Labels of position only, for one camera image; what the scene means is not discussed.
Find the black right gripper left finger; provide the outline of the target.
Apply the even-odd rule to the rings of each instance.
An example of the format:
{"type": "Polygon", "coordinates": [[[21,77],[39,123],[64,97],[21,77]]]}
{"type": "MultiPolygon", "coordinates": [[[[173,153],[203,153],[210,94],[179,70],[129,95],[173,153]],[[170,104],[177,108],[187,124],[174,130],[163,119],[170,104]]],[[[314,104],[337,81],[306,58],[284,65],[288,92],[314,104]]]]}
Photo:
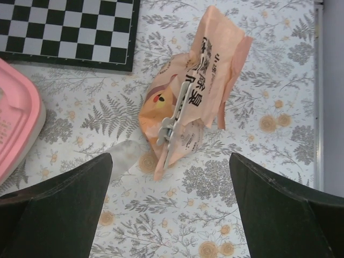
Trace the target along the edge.
{"type": "Polygon", "coordinates": [[[1,196],[1,257],[89,257],[112,158],[1,196]]]}

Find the clear plastic scoop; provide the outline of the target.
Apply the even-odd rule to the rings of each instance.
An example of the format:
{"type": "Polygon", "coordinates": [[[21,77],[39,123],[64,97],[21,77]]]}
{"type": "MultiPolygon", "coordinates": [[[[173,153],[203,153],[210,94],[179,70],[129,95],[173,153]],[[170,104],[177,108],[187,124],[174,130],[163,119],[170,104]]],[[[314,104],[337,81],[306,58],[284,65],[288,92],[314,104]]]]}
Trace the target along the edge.
{"type": "Polygon", "coordinates": [[[122,141],[107,151],[112,157],[113,167],[110,182],[118,179],[139,160],[141,150],[139,144],[133,140],[122,141]]]}

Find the peach cat litter bag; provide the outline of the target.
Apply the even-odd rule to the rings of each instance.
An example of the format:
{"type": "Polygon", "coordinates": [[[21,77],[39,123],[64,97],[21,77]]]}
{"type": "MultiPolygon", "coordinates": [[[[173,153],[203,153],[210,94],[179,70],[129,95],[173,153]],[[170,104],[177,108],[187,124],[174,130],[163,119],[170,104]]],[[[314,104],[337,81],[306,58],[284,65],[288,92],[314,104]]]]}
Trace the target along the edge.
{"type": "Polygon", "coordinates": [[[190,51],[174,55],[159,71],[138,116],[140,128],[157,158],[156,181],[166,170],[163,163],[167,155],[166,146],[156,144],[159,129],[162,120],[173,115],[182,83],[190,82],[193,86],[169,166],[201,145],[205,127],[216,121],[219,129],[225,128],[225,104],[252,42],[212,5],[199,23],[190,51]]]}

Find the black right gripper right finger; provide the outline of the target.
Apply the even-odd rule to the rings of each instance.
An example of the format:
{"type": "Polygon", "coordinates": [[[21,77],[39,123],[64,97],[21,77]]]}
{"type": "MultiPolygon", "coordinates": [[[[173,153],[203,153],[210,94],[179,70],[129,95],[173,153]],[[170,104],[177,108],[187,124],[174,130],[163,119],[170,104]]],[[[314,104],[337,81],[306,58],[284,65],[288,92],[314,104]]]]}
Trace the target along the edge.
{"type": "Polygon", "coordinates": [[[343,257],[343,198],[239,153],[230,173],[251,257],[343,257]]]}

